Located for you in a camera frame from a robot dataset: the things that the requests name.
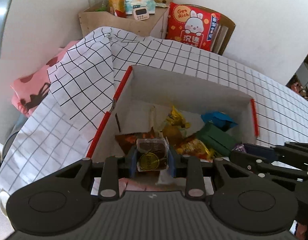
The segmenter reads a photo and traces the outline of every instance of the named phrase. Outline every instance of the red cushion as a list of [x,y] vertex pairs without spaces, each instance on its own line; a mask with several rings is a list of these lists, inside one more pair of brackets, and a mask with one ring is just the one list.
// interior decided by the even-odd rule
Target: red cushion
[[171,2],[166,39],[210,51],[211,39],[220,13]]

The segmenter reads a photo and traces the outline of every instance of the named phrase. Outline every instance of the blue snack bag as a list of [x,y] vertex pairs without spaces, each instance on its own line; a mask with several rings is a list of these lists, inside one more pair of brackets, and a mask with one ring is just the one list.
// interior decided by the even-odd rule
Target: blue snack bag
[[221,112],[207,112],[201,115],[204,123],[212,122],[217,128],[226,132],[237,125],[230,116]]

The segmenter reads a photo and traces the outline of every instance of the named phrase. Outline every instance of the brown snack package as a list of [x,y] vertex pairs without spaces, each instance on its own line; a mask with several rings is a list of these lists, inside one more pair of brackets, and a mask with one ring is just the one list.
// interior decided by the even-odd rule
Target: brown snack package
[[164,139],[138,139],[138,171],[159,171],[166,169],[166,153],[166,141]]
[[166,125],[162,130],[163,136],[167,137],[169,145],[178,145],[182,142],[183,136],[176,126]]
[[127,155],[129,150],[133,145],[136,145],[137,139],[153,139],[155,138],[155,132],[153,127],[149,132],[137,132],[129,134],[119,134],[115,135],[115,140],[118,142],[119,146],[123,152]]

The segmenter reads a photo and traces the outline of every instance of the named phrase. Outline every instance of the bunny cartoon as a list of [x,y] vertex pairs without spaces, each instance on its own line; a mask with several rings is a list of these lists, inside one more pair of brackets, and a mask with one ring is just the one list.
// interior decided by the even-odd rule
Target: bunny cartoon
[[185,33],[196,33],[196,36],[201,36],[204,31],[203,14],[197,14],[194,10],[190,12],[190,18],[185,23]]

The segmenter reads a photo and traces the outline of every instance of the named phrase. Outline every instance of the white cardboard box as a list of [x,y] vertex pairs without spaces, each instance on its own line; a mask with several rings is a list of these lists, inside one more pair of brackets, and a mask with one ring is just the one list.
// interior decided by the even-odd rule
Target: white cardboard box
[[161,124],[172,105],[182,111],[191,127],[187,135],[204,126],[200,115],[206,111],[221,111],[238,123],[228,132],[244,143],[256,143],[258,136],[255,103],[238,90],[214,82],[167,70],[146,66],[130,66],[114,96],[114,106],[105,114],[87,157],[103,162],[108,156],[124,156],[115,141],[119,133],[147,132],[152,105],[156,107],[156,123]]

